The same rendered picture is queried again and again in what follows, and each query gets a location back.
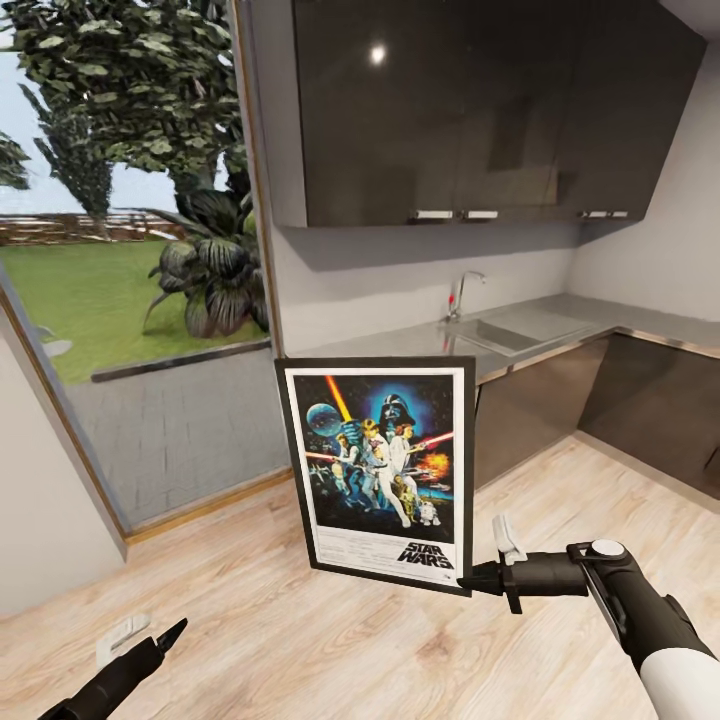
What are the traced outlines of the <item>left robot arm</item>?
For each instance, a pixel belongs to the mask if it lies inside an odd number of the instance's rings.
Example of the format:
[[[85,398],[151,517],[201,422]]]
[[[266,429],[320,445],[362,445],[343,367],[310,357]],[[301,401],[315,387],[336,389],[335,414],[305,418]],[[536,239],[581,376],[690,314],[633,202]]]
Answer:
[[[134,648],[121,647],[149,623],[150,613],[137,613],[100,637],[96,642],[97,675],[79,692],[52,706],[38,720],[106,720],[141,680],[160,668],[162,659],[182,634],[188,619],[180,620],[156,638],[157,645],[152,636],[148,636]]]

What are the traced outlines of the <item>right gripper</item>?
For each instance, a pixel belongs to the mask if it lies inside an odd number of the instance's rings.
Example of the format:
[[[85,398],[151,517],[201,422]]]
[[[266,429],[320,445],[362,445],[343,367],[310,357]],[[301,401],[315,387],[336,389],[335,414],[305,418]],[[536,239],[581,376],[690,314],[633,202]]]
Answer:
[[[560,597],[548,553],[537,551],[527,553],[527,561],[515,561],[507,565],[504,551],[499,551],[497,560],[472,566],[472,577],[458,578],[464,588],[481,593],[503,596],[506,592],[512,613],[523,613],[519,597]]]

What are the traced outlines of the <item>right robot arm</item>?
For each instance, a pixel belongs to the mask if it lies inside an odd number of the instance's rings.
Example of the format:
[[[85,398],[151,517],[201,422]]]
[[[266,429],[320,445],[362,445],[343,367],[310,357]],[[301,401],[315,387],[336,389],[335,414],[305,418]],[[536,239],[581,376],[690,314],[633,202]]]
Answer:
[[[685,608],[645,579],[624,544],[609,538],[568,544],[564,553],[526,553],[514,523],[493,520],[499,559],[472,566],[464,588],[503,596],[512,613],[519,597],[593,594],[613,635],[631,656],[659,720],[720,720],[720,660],[701,641]]]

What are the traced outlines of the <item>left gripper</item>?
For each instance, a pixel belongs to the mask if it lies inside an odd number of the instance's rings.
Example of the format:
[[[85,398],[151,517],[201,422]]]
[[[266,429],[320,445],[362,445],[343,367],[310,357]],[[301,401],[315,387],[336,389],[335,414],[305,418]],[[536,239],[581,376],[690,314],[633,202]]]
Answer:
[[[104,720],[140,684],[141,680],[160,668],[166,652],[172,648],[187,624],[187,618],[180,620],[178,624],[156,638],[157,645],[152,636],[148,636],[124,655],[111,661],[98,671],[92,680],[88,681],[88,684],[94,684],[106,698],[108,708],[106,708]]]

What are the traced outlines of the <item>poster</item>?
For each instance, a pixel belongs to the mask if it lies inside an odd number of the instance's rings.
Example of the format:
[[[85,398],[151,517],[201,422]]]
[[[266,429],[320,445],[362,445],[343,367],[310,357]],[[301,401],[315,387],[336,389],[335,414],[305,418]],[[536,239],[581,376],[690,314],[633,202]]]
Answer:
[[[472,598],[476,356],[274,364],[310,567]]]

